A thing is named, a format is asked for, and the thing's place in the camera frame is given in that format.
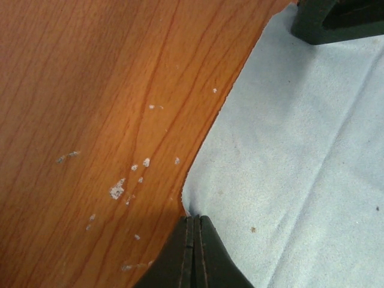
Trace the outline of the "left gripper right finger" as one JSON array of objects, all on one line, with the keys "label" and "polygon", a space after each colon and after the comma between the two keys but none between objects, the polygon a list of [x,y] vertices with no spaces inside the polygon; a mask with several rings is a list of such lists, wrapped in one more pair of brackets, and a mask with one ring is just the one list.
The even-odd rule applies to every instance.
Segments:
[{"label": "left gripper right finger", "polygon": [[193,287],[252,287],[230,258],[211,219],[194,217]]}]

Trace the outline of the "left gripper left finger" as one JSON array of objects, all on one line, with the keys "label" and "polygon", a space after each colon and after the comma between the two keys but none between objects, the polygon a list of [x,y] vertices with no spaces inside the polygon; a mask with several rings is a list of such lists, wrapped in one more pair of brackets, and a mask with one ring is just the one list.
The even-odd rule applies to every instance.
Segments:
[{"label": "left gripper left finger", "polygon": [[135,287],[191,287],[194,220],[182,217]]}]

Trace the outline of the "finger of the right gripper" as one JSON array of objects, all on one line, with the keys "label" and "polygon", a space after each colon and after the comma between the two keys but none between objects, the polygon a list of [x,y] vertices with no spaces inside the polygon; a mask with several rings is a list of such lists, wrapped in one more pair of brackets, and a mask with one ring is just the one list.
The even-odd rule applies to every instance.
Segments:
[{"label": "finger of the right gripper", "polygon": [[383,1],[298,1],[291,26],[296,38],[320,45],[383,34]]}]

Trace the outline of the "light blue cleaning cloth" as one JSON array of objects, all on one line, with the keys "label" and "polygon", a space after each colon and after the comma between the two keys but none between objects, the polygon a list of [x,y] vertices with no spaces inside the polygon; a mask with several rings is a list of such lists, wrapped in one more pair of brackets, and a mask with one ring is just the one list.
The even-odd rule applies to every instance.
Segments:
[{"label": "light blue cleaning cloth", "polygon": [[383,286],[383,37],[322,46],[273,16],[186,178],[254,287]]}]

